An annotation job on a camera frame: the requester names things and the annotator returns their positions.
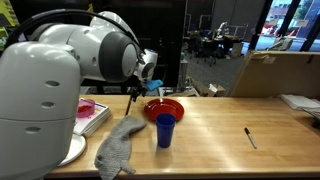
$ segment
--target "pen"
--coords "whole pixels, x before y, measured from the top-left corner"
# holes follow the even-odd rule
[[[253,137],[251,136],[251,133],[250,133],[249,129],[248,129],[248,128],[244,128],[244,131],[245,131],[246,134],[248,135],[252,146],[253,146],[255,149],[257,149],[257,145],[256,145],[256,143],[254,142]]]

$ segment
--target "blue plastic cup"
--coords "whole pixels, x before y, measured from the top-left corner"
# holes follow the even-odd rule
[[[176,118],[172,114],[163,113],[156,117],[158,146],[167,148],[171,144]]]

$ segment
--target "wooden countertop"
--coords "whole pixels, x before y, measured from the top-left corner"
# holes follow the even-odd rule
[[[111,108],[110,117],[91,137],[74,162],[57,168],[47,177],[99,176],[96,152],[123,118],[129,96],[95,96]],[[290,109],[279,99],[170,97],[185,108],[177,123],[171,147],[157,147],[156,126],[147,120],[143,107],[156,97],[138,97],[129,114],[148,122],[131,136],[129,160],[134,176],[120,178],[215,178],[215,177],[320,177],[320,130],[313,119]],[[244,132],[247,127],[256,141],[254,149]]]

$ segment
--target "white plate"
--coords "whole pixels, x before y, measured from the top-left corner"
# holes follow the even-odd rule
[[[67,157],[59,164],[59,166],[66,165],[77,157],[83,152],[84,148],[86,147],[86,139],[83,136],[78,136],[76,134],[72,135],[71,144],[69,148],[69,152]]]

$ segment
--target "gray towel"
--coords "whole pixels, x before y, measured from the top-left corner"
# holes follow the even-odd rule
[[[129,134],[146,126],[145,121],[125,116],[111,131],[108,138],[101,144],[95,159],[95,166],[103,180],[114,179],[120,170],[134,174],[129,165],[131,143]]]

